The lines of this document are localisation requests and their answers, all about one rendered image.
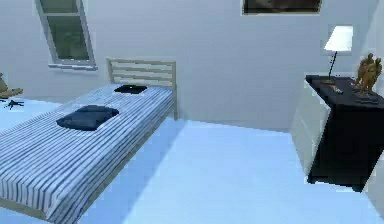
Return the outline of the dark framed wall picture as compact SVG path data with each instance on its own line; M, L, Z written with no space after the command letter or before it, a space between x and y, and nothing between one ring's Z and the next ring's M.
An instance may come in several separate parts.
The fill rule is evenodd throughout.
M242 0L242 14L318 14L321 3L322 0Z

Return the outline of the dark blue pillow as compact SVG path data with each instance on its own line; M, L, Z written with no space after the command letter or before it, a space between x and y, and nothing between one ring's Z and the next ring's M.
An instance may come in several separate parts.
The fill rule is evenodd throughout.
M87 105L58 119L56 123L58 126L63 128L81 131L95 131L100 125L118 114L119 111L114 108Z

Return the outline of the grey framed window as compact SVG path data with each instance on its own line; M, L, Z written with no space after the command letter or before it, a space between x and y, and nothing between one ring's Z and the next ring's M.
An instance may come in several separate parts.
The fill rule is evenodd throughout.
M49 68L98 69L83 0L34 0L49 47Z

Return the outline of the striped bed with wooden frame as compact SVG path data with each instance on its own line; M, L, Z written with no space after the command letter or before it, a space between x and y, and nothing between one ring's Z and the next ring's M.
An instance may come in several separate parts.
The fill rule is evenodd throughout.
M77 224L165 118L177 113L175 62L106 63L108 85L0 132L0 207L51 224ZM122 85L147 89L115 92ZM87 105L119 114L95 131L57 125Z

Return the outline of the golden figure statue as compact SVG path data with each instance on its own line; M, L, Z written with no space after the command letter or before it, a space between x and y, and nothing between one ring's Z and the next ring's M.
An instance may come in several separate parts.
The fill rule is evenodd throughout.
M380 57L374 58L373 53L369 53L366 58L360 61L358 76L354 85L359 87L361 94L373 93L373 86L382 72L381 61Z

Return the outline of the small black object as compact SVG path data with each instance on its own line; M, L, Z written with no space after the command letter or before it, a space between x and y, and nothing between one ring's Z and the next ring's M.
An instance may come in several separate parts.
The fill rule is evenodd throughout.
M21 102L21 101L14 101L14 100L10 100L8 102L8 104L6 106L4 106L4 108L9 108L9 110L11 110L14 106L24 106L24 102Z

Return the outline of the flat dark object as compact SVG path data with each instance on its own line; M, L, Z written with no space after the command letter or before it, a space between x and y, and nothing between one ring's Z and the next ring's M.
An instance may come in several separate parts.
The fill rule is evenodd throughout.
M361 104L377 104L378 98L376 96L358 94L355 101Z

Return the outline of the tan lumpy object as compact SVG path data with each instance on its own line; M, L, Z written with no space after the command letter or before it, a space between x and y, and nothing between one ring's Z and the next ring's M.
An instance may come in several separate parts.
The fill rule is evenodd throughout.
M23 93L22 88L9 88L3 80L3 74L0 72L0 99L7 99Z

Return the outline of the black and white dresser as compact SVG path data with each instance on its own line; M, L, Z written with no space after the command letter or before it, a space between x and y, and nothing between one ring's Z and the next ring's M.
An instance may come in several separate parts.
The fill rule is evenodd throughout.
M355 101L352 79L336 77L337 94L319 75L304 78L290 133L307 181L363 190L384 151L384 98Z

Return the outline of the black flat pillow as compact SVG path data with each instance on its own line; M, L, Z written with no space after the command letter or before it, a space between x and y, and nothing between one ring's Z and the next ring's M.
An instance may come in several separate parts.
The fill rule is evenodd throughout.
M115 89L117 93L140 94L147 89L146 86L122 85Z

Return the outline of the white shade table lamp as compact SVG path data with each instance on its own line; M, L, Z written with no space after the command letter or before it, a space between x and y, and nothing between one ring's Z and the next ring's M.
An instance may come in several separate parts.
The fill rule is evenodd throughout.
M333 67L339 52L350 52L353 45L354 28L352 26L340 25L335 26L328 38L324 50L333 53L331 65L328 71L328 77L323 81L324 84L333 85L334 79L331 77Z

